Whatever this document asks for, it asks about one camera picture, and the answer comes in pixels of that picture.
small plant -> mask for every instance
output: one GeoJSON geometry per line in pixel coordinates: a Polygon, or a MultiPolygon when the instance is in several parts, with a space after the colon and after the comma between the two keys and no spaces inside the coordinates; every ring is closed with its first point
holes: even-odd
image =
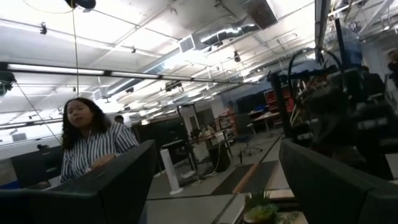
{"type": "Polygon", "coordinates": [[[244,223],[253,224],[291,224],[299,215],[297,212],[278,214],[278,207],[271,203],[267,190],[246,196],[243,214],[244,223]]]}

black and white striped blouse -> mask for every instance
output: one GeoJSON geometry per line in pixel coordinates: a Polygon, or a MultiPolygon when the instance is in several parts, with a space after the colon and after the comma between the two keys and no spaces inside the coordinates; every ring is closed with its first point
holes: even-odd
{"type": "Polygon", "coordinates": [[[136,137],[120,123],[113,123],[103,134],[91,134],[80,139],[73,149],[64,153],[61,184],[85,174],[98,158],[107,154],[121,155],[133,146],[138,146],[136,137]]]}

air duct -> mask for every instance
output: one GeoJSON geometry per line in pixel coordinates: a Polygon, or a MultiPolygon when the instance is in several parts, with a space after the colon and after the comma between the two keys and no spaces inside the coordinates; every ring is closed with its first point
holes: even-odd
{"type": "MultiPolygon", "coordinates": [[[[201,51],[207,47],[220,44],[223,40],[241,37],[247,33],[266,29],[277,23],[277,18],[272,12],[271,7],[265,0],[248,0],[241,1],[242,7],[248,13],[244,19],[226,26],[220,26],[217,29],[205,29],[198,31],[179,42],[180,47],[164,55],[162,58],[155,60],[138,72],[159,74],[166,70],[165,63],[167,60],[174,58],[179,53],[189,50],[201,51]]],[[[109,95],[115,95],[121,91],[131,88],[133,85],[141,82],[142,79],[124,78],[108,88],[109,95]]]]}

office chair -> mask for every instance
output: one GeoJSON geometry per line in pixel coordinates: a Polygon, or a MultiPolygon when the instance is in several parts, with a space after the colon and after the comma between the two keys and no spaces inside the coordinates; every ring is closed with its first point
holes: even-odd
{"type": "Polygon", "coordinates": [[[258,147],[252,147],[250,146],[250,141],[254,136],[254,132],[253,129],[248,126],[249,124],[251,124],[251,120],[248,114],[239,114],[236,117],[236,129],[238,132],[238,136],[235,137],[235,141],[238,143],[244,143],[246,145],[246,147],[242,150],[241,148],[241,152],[239,154],[240,156],[240,160],[242,163],[242,157],[243,157],[243,153],[246,152],[246,150],[249,151],[249,156],[251,156],[251,149],[257,149],[260,152],[262,152],[261,148],[258,147]]]}

woman's hand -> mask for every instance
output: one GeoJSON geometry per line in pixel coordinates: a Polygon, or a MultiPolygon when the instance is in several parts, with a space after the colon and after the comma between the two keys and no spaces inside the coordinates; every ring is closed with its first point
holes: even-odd
{"type": "Polygon", "coordinates": [[[97,169],[107,163],[109,163],[111,160],[113,160],[116,157],[115,154],[108,154],[105,155],[103,157],[98,158],[97,160],[95,160],[95,162],[93,163],[93,165],[91,165],[92,169],[97,169]]]}

